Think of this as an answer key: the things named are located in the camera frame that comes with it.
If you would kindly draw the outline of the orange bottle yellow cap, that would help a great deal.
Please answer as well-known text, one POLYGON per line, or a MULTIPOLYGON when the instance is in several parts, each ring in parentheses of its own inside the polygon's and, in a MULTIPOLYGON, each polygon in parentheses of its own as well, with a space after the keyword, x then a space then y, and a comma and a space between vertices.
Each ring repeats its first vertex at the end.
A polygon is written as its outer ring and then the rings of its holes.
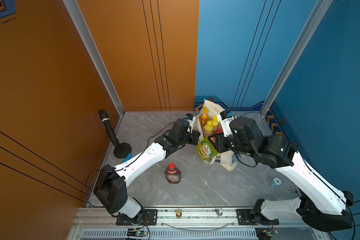
POLYGON ((218 117, 213 116, 213 118, 211 119, 211 122, 212 122, 212 126, 214 127, 213 132, 216 132, 219 127, 218 117))
POLYGON ((204 138, 211 136, 214 132, 214 126, 212 121, 208 121, 203 127, 203 136, 204 138))

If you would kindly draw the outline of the green soap bottle red cap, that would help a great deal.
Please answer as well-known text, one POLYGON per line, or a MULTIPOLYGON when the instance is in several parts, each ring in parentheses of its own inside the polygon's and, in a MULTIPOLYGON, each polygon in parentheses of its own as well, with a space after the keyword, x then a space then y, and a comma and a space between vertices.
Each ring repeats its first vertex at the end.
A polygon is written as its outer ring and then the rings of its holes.
POLYGON ((213 142, 208 137, 205 137, 197 146, 197 154, 201 160, 209 161, 219 153, 213 146, 213 142))

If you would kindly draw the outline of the large orange dish soap bottle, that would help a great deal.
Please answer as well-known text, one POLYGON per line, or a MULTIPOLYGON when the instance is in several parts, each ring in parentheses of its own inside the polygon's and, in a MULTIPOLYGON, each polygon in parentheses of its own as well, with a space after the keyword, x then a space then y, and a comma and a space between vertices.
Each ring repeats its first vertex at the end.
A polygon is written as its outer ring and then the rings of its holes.
POLYGON ((204 126, 207 124, 209 120, 210 118, 208 117, 208 109, 206 107, 203 107, 202 112, 200 113, 199 116, 199 122, 200 122, 199 130, 203 132, 204 126))

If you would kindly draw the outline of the starry night canvas tote bag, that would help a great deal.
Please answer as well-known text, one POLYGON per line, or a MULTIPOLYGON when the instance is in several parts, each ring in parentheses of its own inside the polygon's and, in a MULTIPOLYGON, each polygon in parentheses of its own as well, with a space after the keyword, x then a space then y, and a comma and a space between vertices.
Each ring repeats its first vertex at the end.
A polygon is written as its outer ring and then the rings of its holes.
POLYGON ((232 135, 230 123, 233 113, 210 100, 203 99, 198 105, 194 129, 201 135, 198 140, 199 158, 209 165, 218 164, 231 172, 238 164, 229 150, 232 135))

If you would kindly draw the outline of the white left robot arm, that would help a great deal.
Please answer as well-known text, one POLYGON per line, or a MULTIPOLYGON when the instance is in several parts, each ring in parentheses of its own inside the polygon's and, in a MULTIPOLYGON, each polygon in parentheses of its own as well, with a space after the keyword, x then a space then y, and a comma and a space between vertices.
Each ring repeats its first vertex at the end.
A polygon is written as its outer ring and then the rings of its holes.
POLYGON ((196 145, 200 133, 193 129, 197 117, 187 114, 177 119, 170 130, 159 136, 137 156, 115 167, 104 166, 98 175, 94 195, 109 214, 122 213, 140 218, 143 206, 128 196, 127 187, 152 165, 164 160, 187 144, 196 145))

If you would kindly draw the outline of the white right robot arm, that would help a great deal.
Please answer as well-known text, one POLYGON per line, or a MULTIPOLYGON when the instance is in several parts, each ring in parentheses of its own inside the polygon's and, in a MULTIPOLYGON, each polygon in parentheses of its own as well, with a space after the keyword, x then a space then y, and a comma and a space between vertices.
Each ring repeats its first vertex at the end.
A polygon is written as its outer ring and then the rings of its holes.
POLYGON ((277 224, 280 219, 289 219, 302 220, 322 232, 352 228, 354 220, 347 207, 353 205, 353 195, 325 180, 294 144, 280 135, 264 136, 254 119, 235 118, 227 111, 217 118, 223 131, 208 140, 218 153, 232 151, 252 157, 256 163, 287 177, 302 191, 300 197, 286 201, 258 199, 251 211, 254 223, 277 224))

